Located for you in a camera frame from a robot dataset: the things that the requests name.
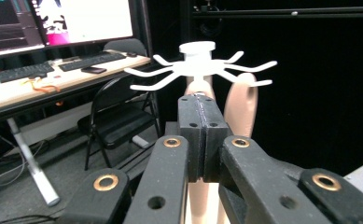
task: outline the floor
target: floor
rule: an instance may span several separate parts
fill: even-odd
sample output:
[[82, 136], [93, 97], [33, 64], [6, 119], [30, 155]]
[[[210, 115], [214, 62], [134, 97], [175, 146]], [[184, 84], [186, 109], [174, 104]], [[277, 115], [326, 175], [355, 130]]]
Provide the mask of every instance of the floor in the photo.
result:
[[[157, 139], [155, 129], [152, 127], [140, 134], [148, 142], [155, 142]], [[20, 172], [20, 168], [7, 175], [0, 177], [0, 223], [53, 223], [49, 217], [58, 217], [63, 209], [71, 200], [73, 192], [78, 188], [85, 177], [89, 174], [105, 168], [105, 161], [101, 153], [91, 156], [90, 168], [84, 171], [85, 148], [87, 137], [75, 130], [62, 133], [45, 142], [43, 151], [39, 152], [35, 158], [44, 170], [52, 186], [57, 191], [61, 200], [56, 205], [49, 207], [46, 205], [34, 180], [31, 178], [27, 167], [15, 180], [15, 176]], [[135, 144], [127, 143], [121, 148], [128, 148], [130, 154], [141, 150]], [[111, 163], [119, 163], [119, 158], [126, 158], [128, 155], [119, 154], [119, 151], [110, 150], [108, 157]], [[0, 174], [6, 169], [15, 167], [10, 164], [8, 167], [1, 168]], [[30, 219], [17, 219], [15, 222], [3, 222], [12, 218], [24, 216], [44, 216], [29, 217]]]

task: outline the white desk leg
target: white desk leg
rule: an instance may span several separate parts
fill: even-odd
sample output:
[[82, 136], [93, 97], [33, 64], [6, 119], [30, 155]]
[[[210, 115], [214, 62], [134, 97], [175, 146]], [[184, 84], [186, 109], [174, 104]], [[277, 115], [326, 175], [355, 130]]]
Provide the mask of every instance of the white desk leg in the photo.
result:
[[38, 166], [38, 163], [35, 161], [32, 151], [24, 142], [23, 136], [21, 135], [21, 130], [19, 129], [13, 118], [7, 119], [7, 123], [12, 130], [12, 134], [15, 137], [19, 148], [21, 149], [21, 153], [29, 164], [30, 174], [32, 175], [36, 185], [38, 186], [39, 191], [44, 197], [45, 202], [48, 206], [55, 205], [59, 202], [60, 198], [57, 195], [53, 186], [50, 184], [49, 180], [47, 179], [45, 173], [41, 170], [41, 168]]

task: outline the desk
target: desk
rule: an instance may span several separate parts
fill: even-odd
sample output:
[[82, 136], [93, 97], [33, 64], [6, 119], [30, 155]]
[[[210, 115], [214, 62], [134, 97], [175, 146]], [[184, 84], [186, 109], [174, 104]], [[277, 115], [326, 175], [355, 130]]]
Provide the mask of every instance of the desk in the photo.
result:
[[55, 71], [48, 73], [48, 77], [43, 78], [42, 81], [58, 87], [60, 89], [59, 92], [55, 89], [50, 90], [48, 93], [34, 91], [29, 83], [25, 83], [28, 78], [0, 84], [0, 121], [7, 120], [21, 153], [29, 164], [30, 174], [34, 178], [47, 205], [52, 206], [56, 204], [60, 198], [45, 176], [45, 173], [35, 161], [13, 117], [45, 105], [75, 97], [93, 88], [98, 88], [108, 80], [116, 77], [116, 73], [119, 76], [126, 76], [126, 74], [120, 73], [124, 68], [141, 66], [149, 62], [149, 58], [137, 56], [135, 58], [128, 57], [119, 61], [98, 64], [98, 67], [107, 69], [106, 72], [99, 75], [82, 73], [79, 69], [63, 72], [57, 65], [53, 65]]

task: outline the monitor screen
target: monitor screen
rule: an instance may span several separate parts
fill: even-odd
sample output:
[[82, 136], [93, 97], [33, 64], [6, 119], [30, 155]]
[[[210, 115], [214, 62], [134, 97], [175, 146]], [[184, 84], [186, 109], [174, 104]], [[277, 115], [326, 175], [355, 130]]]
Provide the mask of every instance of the monitor screen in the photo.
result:
[[133, 36], [128, 0], [30, 0], [47, 46]]
[[27, 2], [0, 0], [0, 55], [44, 47]]

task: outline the spider-shaped object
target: spider-shaped object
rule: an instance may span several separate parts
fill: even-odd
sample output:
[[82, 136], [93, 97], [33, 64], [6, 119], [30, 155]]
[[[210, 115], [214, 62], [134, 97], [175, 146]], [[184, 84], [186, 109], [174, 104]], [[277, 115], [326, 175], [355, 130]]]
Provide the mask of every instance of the spider-shaped object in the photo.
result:
[[[199, 80], [199, 79], [203, 80], [204, 76], [211, 76], [217, 74], [233, 83], [236, 81], [237, 77], [225, 71], [226, 68], [247, 73], [255, 73], [277, 65], [276, 61], [265, 63], [263, 65], [252, 68], [232, 64], [243, 56], [244, 53], [242, 51], [236, 52], [228, 60], [212, 60], [211, 50], [215, 49], [215, 47], [216, 44], [211, 41], [199, 41], [199, 42], [191, 42], [183, 44], [179, 48], [180, 52], [185, 54], [185, 61], [169, 63], [165, 61], [160, 55], [154, 55], [153, 58], [158, 63], [166, 67], [149, 73], [140, 72], [131, 68], [126, 68], [124, 71], [139, 77], [153, 77], [161, 73], [173, 71], [172, 74], [170, 74], [168, 77], [164, 78], [155, 85], [152, 86], [131, 85], [131, 89], [137, 91], [156, 91], [163, 88], [164, 86], [166, 86], [167, 84], [169, 84], [170, 82], [172, 82], [173, 80], [175, 80], [180, 76], [194, 77], [194, 80]], [[256, 87], [256, 86], [265, 86], [269, 84], [272, 84], [271, 80], [262, 80], [250, 83], [250, 86]]]

